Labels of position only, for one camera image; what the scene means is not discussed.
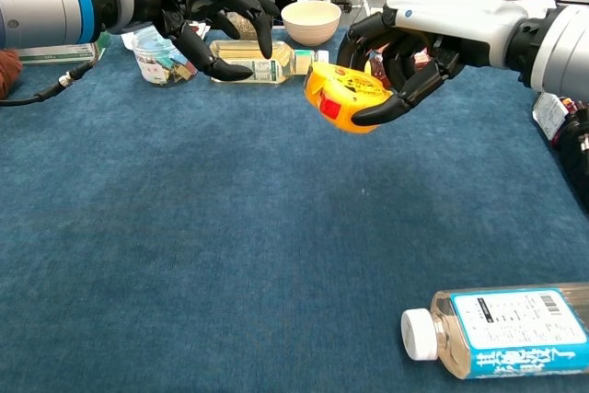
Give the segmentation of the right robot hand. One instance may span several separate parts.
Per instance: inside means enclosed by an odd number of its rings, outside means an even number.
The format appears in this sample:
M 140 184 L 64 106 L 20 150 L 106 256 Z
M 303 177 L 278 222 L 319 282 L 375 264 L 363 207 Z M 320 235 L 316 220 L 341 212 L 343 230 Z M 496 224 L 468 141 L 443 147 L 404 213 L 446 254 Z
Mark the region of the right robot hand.
M 386 0 L 381 11 L 350 25 L 337 63 L 359 69 L 380 49 L 395 91 L 355 112 L 352 122 L 368 127 L 394 121 L 466 66 L 508 68 L 511 41 L 527 17 L 505 0 Z

